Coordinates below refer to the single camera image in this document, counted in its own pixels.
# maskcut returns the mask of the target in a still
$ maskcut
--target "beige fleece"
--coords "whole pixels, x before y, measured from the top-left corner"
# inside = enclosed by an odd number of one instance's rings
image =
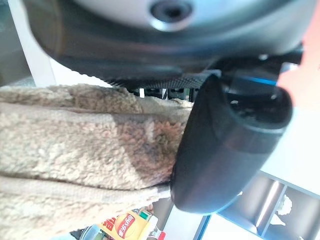
[[[84,84],[0,88],[1,239],[50,238],[168,197],[191,107]]]

